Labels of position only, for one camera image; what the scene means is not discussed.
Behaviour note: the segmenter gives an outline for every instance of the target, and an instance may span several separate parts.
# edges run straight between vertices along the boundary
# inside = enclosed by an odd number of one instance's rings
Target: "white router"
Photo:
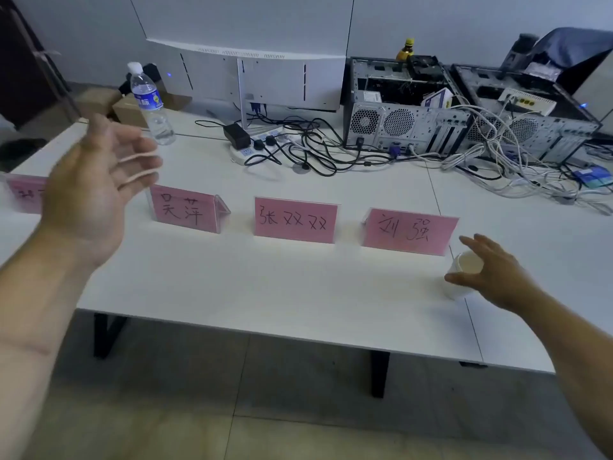
[[[498,99],[499,102],[510,101],[514,105],[520,108],[524,108],[528,111],[535,111],[543,116],[548,116],[556,107],[556,102],[548,100],[546,98],[538,97],[528,92],[522,92],[520,90],[506,88],[502,95]]]

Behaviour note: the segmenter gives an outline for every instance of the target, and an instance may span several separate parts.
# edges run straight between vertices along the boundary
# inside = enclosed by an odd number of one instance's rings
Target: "water bottle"
[[[128,69],[132,73],[130,88],[139,104],[140,110],[149,125],[149,130],[159,145],[170,145],[175,141],[175,131],[168,122],[164,104],[159,96],[157,87],[151,78],[143,73],[141,63],[128,63]]]

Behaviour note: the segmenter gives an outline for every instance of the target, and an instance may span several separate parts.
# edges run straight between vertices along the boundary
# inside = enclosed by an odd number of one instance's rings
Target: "white paper cup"
[[[451,263],[448,273],[478,274],[483,269],[483,260],[471,250],[462,252]],[[474,292],[470,287],[457,286],[443,279],[443,293],[452,300],[463,299]]]

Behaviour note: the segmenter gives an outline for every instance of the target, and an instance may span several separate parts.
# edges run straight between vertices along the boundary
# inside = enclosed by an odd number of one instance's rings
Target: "name card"
[[[6,184],[13,194],[15,206],[23,213],[42,213],[42,195],[45,192],[46,177],[7,174]]]
[[[256,235],[334,243],[338,205],[256,197]]]
[[[445,255],[459,218],[371,208],[364,247]]]
[[[230,213],[219,195],[158,185],[151,186],[150,193],[153,213],[160,223],[218,234],[221,232],[221,215]]]

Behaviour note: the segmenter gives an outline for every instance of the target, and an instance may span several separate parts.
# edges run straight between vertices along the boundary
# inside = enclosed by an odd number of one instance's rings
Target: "power adapter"
[[[224,126],[224,135],[237,150],[242,150],[251,145],[251,138],[238,123]]]

